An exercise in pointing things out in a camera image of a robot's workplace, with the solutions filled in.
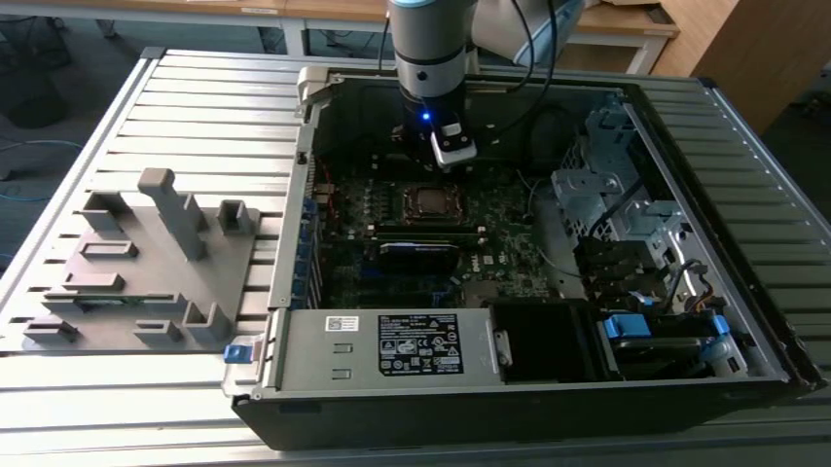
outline circuit board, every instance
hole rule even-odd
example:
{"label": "circuit board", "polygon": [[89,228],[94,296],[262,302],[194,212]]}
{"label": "circuit board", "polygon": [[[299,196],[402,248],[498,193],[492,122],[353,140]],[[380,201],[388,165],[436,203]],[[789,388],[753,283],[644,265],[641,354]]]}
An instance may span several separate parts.
{"label": "circuit board", "polygon": [[[480,307],[552,295],[512,168],[480,163],[436,175],[402,156],[349,161],[317,171],[322,307]],[[385,248],[404,250],[392,262]]]}

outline slotted aluminum surface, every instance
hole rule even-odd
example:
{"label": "slotted aluminum surface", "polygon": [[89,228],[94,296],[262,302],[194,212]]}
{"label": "slotted aluminum surface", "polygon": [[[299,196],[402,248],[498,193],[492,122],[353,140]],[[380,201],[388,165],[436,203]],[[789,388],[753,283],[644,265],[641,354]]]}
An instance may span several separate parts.
{"label": "slotted aluminum surface", "polygon": [[[195,193],[201,205],[233,195],[265,213],[239,313],[241,333],[262,329],[298,125],[293,84],[302,66],[329,63],[373,66],[358,60],[183,51],[141,60],[0,283],[3,316],[9,310],[31,313],[38,304],[29,287],[47,286],[59,276],[73,239],[86,227],[71,215],[82,193],[122,190],[129,202],[146,202],[134,193],[137,173],[145,166],[166,166],[177,173],[175,187]],[[828,226],[717,93],[692,80],[561,76],[642,87],[813,361],[828,370]],[[831,436],[831,392],[824,390],[665,436],[285,453],[262,445],[230,411],[218,388],[217,355],[11,356],[0,359],[0,375],[2,465],[388,464],[540,455],[586,459],[610,452],[733,447],[708,451],[708,461],[716,461],[730,459],[741,447],[788,445],[796,452]],[[649,455],[661,462],[670,453]]]}

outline blue cable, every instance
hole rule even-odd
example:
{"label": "blue cable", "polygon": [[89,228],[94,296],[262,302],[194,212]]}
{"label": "blue cable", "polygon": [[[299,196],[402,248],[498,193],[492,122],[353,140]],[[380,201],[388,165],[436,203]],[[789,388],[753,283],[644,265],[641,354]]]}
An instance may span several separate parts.
{"label": "blue cable", "polygon": [[45,198],[18,198],[18,197],[9,197],[7,195],[0,195],[0,199],[5,199],[7,201],[37,202],[37,201],[45,201],[45,200],[51,199],[51,198],[50,197],[45,197]]}
{"label": "blue cable", "polygon": [[21,146],[25,146],[29,144],[53,144],[53,145],[71,146],[77,150],[82,149],[82,146],[79,144],[71,143],[70,141],[63,141],[59,139],[34,139],[31,141],[21,141],[21,142],[9,144],[7,146],[3,146],[2,148],[0,148],[0,152],[7,151],[9,149],[19,148]]}

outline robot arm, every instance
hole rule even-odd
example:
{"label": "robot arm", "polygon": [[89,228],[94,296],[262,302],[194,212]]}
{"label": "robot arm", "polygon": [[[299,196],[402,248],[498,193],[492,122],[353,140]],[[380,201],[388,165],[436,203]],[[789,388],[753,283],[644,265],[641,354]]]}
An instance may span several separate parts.
{"label": "robot arm", "polygon": [[[464,118],[468,45],[525,66],[530,66],[532,55],[533,61],[545,61],[544,57],[552,57],[554,43],[548,2],[557,15],[558,53],[582,11],[582,0],[388,0],[404,131],[428,142],[441,169],[476,156]],[[530,42],[516,8],[524,16]]]}

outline power supply label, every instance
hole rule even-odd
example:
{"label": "power supply label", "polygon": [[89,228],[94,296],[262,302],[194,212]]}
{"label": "power supply label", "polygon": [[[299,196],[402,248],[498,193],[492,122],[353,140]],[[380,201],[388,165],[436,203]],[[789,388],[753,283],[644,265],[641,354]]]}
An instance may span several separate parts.
{"label": "power supply label", "polygon": [[464,373],[456,315],[378,315],[377,370],[385,377]]}

